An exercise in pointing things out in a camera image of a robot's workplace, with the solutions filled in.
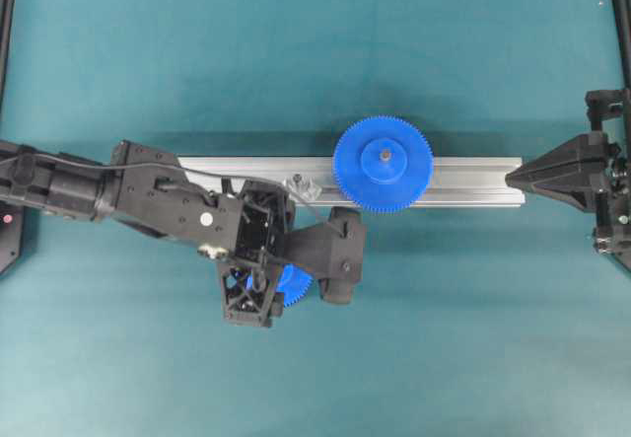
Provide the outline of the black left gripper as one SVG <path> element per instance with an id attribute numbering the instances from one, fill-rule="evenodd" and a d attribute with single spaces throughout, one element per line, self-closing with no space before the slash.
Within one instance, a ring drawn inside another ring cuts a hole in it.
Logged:
<path id="1" fill-rule="evenodd" d="M 231 249 L 206 245 L 198 252 L 215 260 L 223 318 L 230 324 L 269 328 L 282 315 L 277 290 L 284 265 L 284 236 L 292 230 L 295 202 L 280 185 L 246 181 L 236 200 L 242 212 Z"/>

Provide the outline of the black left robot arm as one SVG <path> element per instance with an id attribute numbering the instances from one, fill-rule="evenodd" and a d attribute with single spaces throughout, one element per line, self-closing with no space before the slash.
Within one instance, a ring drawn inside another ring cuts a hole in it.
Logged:
<path id="1" fill-rule="evenodd" d="M 222 312 L 235 325 L 271 326 L 282 315 L 275 259 L 294 211 L 279 183 L 218 177 L 212 190 L 192 180 L 177 155 L 120 142 L 109 164 L 28 145 L 1 143 L 2 201 L 70 220 L 110 218 L 143 235 L 185 244 L 215 261 Z"/>

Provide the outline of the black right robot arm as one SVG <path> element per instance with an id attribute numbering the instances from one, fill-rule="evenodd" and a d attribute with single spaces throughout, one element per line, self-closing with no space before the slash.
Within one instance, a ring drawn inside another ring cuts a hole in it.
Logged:
<path id="1" fill-rule="evenodd" d="M 603 123 L 620 118 L 630 132 L 630 91 L 586 93 L 591 130 L 505 175 L 507 186 L 593 213 L 594 249 L 630 270 L 630 142 L 611 142 Z"/>

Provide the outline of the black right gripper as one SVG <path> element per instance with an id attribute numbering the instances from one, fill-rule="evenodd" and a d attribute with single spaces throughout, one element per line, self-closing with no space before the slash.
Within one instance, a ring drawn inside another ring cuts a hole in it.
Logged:
<path id="1" fill-rule="evenodd" d="M 596 196 L 607 193 L 607 135 L 578 135 L 505 175 L 508 187 L 596 212 Z"/>

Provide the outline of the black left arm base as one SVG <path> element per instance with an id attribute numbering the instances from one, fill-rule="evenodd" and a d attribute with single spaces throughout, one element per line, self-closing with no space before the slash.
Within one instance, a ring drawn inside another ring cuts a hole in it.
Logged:
<path id="1" fill-rule="evenodd" d="M 2 201 L 0 227 L 0 270 L 4 274 L 21 255 L 24 208 Z"/>

